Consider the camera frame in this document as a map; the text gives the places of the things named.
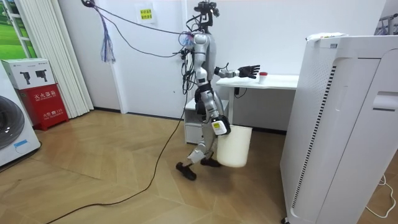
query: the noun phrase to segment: white curtain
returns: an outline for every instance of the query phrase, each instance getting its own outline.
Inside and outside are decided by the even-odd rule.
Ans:
[[[50,61],[69,118],[92,110],[58,1],[16,0],[16,4],[37,56]]]

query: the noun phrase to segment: air purifier vent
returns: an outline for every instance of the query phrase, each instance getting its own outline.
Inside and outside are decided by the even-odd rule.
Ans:
[[[330,90],[330,87],[331,87],[331,83],[333,81],[333,76],[335,75],[335,71],[336,71],[336,66],[333,66],[333,68],[331,69],[331,73],[330,73],[330,76],[329,76],[328,83],[326,84],[325,94],[323,95],[323,100],[322,100],[322,103],[321,103],[321,107],[319,109],[318,118],[317,118],[317,121],[315,123],[315,127],[313,129],[310,145],[308,146],[307,155],[305,156],[304,166],[303,166],[303,169],[302,169],[301,174],[300,174],[300,179],[298,181],[296,191],[294,193],[294,199],[293,199],[292,208],[295,207],[295,204],[296,204],[296,201],[297,201],[297,197],[299,196],[299,192],[300,192],[301,184],[303,182],[305,170],[307,169],[307,166],[308,166],[308,160],[310,159],[310,155],[311,155],[311,152],[312,152],[312,146],[313,146],[313,143],[314,143],[315,138],[317,136],[319,123],[320,123],[320,120],[321,120],[321,117],[322,117],[323,109],[325,109],[325,103],[326,103],[326,100],[327,100],[328,95],[329,95],[329,90]]]

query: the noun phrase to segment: cardboard box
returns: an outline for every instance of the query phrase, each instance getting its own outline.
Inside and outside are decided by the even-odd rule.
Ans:
[[[55,83],[50,62],[43,58],[1,60],[14,88],[23,90]]]

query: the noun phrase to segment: white cabinet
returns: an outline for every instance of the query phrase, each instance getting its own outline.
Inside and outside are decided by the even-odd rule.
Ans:
[[[228,116],[228,100],[222,100],[225,116]],[[198,144],[202,139],[201,119],[195,111],[195,99],[185,106],[184,115],[185,142]]]

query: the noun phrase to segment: black robot foot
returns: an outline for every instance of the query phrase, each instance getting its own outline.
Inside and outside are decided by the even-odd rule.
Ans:
[[[210,167],[221,167],[222,165],[215,159],[209,158],[209,159],[202,159],[200,161],[200,164],[203,166],[210,166]]]
[[[177,165],[175,165],[175,168],[181,172],[181,174],[187,178],[188,180],[196,180],[197,179],[197,175],[196,173],[194,173],[191,168],[189,168],[189,166],[183,166],[182,162],[177,163]]]

